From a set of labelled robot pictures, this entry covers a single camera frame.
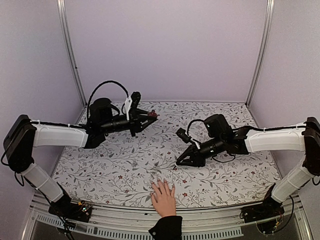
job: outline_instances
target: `vertical metal pole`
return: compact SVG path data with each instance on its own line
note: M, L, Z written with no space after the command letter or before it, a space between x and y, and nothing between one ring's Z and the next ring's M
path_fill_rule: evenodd
M84 92L82 83L80 81L78 67L77 67L74 51L73 51L72 44L71 44L71 37L70 37L69 26L68 26L68 21L67 21L65 1L64 0L57 0L57 4L58 4L58 11L59 11L59 17L60 17L63 38L65 41L66 50L67 50L67 53L69 56L69 61L70 61L70 65L71 65L71 69L72 69L72 73L73 73L74 82L75 82L81 103L85 107L87 105L87 100L86 100L86 96L85 96L85 92Z
M262 68L262 64L264 61L268 38L269 38L269 32L270 32L271 23L272 23L272 17L273 17L273 13L274 13L274 5L275 5L275 0L268 0L267 5L266 5L264 28L263 28L263 35L262 35L262 41L261 41L261 45L260 45L259 55L258 55L258 59L257 59L256 65L255 65L250 90L249 90L249 93L248 93L248 96L247 96L246 102L245 102L245 104L248 106L248 108L250 108L252 100L254 98L254 94L255 94L255 91L257 88L257 83L258 83L261 68Z

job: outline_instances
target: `leaf pattern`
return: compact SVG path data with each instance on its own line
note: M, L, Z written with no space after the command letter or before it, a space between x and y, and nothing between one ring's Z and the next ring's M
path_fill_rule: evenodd
M178 128L212 114L223 114L233 128L255 126L244 104L142 102L139 107L155 110L159 117L136 137L123 131L109 134L95 149L65 148L53 178L71 197L150 208L150 182L166 179L175 184L178 208L220 207L260 201L280 179L269 152L237 155L228 163L207 159L201 168L175 166L177 157L188 147L176 136ZM201 142L209 139L201 123L194 123L190 134ZM216 159L228 161L230 156L221 153Z

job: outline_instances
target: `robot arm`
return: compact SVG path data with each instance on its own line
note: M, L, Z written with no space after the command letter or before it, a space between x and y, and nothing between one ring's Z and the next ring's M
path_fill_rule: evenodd
M308 117L306 122L297 125L268 129L251 126L232 129L221 114L210 116L203 123L212 138L203 143L195 142L182 128L177 131L185 143L192 143L177 159L177 166L203 167L206 158L224 151L230 155L274 150L305 152L296 167L270 187L261 204L242 209L241 215L246 223L283 214L282 202L312 178L320 176L320 124L314 117ZM258 228L272 234L276 226L275 221L274 224L261 223Z
M64 189L55 182L32 158L34 147L73 146L93 149L105 141L110 133L130 130L132 136L140 133L157 120L155 111L138 109L141 95L134 92L127 98L124 107L126 113L111 104L108 98L99 98L90 105L90 118L86 124L71 125L63 123L40 122L30 120L27 115L18 117L4 139L7 163L16 174L50 201L49 212L63 218L88 222L91 214L86 204L75 204Z

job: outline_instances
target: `black wire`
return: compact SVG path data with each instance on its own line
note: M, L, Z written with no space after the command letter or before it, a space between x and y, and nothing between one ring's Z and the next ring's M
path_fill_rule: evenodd
M122 114L126 114L125 111L124 111L124 107L125 107L125 104L123 104L122 107L121 107Z
M259 132L268 132L268 131L276 131L276 130L282 130L282 129L295 129L295 128L307 128L307 126L278 126L278 127L271 127L271 128L258 128L258 127L254 127L254 126L249 126L249 125L245 125L242 127L238 127L238 128L234 128L232 129L233 131L238 131L241 128L249 128L250 130L256 130Z
M194 120L192 120L191 122L189 122L189 125L188 125L188 127L187 127L187 129L186 129L186 134L189 136L189 129L190 129L190 127L191 127L191 124L193 124L194 122L204 122L202 119L194 119Z
M285 225L284 225L282 228L275 230L274 233L278 233L278 232L280 232L282 229L284 229L284 228L289 224L292 216L294 215L295 201L294 201L294 199L292 198L292 196L289 196L289 197L291 198L291 201L292 201L292 210L291 210L290 217L289 217L288 221L285 223Z
M232 162L233 160L235 160L235 159L236 159L236 156L235 156L235 155L232 155L232 154L229 154L229 155L233 157L233 159L232 159L232 160L228 160L228 161L219 161L219 160L215 159L214 157L212 157L212 159L213 159L213 160L215 160L215 161L216 161L216 162L218 162L218 163L221 163L221 164L229 163L229 162Z
M312 183L313 183L313 185L318 186L320 184L320 179L318 182L316 182L315 178L312 178Z
M2 157L1 157L1 163L2 163L3 165L5 165L5 166L9 166L8 163L5 163L5 162L4 162L4 158L5 158L5 156L6 156L7 152L8 152L9 147L4 151L4 153L2 154Z
M91 100L94 96L94 94L96 93L96 91L103 85L105 84L109 84L109 83L112 83L112 84L116 84L118 86L120 86L124 91L125 91L125 94L126 94L126 97L128 98L129 97L129 93L127 91L127 89L119 82L117 81L113 81L113 80L108 80L108 81L104 81L102 83L100 83L94 90L93 92L91 93L91 96L89 97L89 101L88 101L88 105L87 105L87 108L86 108L86 121L88 121L89 119L89 107L90 107L90 103L91 103Z
M20 184L21 187L25 186L25 179L24 176L21 175L21 181L19 181L18 177L17 177L17 173L14 173L14 178L15 180Z
M48 199L48 197L39 190L39 192L44 196L45 200L49 203L50 207L54 210L55 214L58 216L58 218L60 219L60 221L63 223L63 228L66 231L65 236L69 239L69 240L75 240L74 236L71 234L71 231L68 227L68 221L65 218L62 218L61 216L59 216L59 214L57 213L56 209L52 206L50 200Z

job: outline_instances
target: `metal frame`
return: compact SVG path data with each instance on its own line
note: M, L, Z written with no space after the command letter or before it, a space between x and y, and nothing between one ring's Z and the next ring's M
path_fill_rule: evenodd
M269 38L269 32L271 28L271 23L272 23L272 17L274 13L274 5L275 5L275 0L267 0L267 5L266 5L266 12L265 12L265 19L264 19L264 27L263 27L263 34L262 34L262 40L261 40L261 45L260 45L260 50L259 50L259 55L258 59L254 68L254 73L253 73L253 78L251 81L250 89L248 96L246 98L245 104L250 108L251 103L253 101L255 91L257 88L262 64L264 61L265 53L266 53L266 48L267 48L267 43L268 43L268 38Z
M82 86L82 83L80 80L79 71L78 71L78 67L77 67L77 63L76 63L76 58L75 58L74 50L73 50L73 47L71 44L71 37L70 37L69 26L68 26L68 21L67 21L65 0L57 0L57 5L58 5L58 11L59 11L59 17L60 17L63 38L65 41L65 46L66 46L66 50L68 53L75 86L78 91L80 101L81 101L82 105L85 107L87 105L87 100L86 100L86 96L85 96L85 91L83 89L83 86Z
M298 229L303 240L312 240L310 227L298 195L293 196L294 215L298 223ZM241 227L256 224L245 223L239 218L241 208L244 205L209 207L209 208L181 208L177 214L183 217L182 239L229 239L231 233L236 231L238 236L242 235ZM285 215L291 214L292 203L287 199L284 203ZM61 227L60 220L55 215L48 213L49 204L40 194L35 194L31 202L27 226L23 231L22 240L30 240L32 230L36 221ZM77 222L75 232L97 236L107 239L122 239L120 235L133 235L135 239L148 240L148 229L153 227L159 219L159 215L152 208L115 206L103 203L93 203L92 216L89 223Z

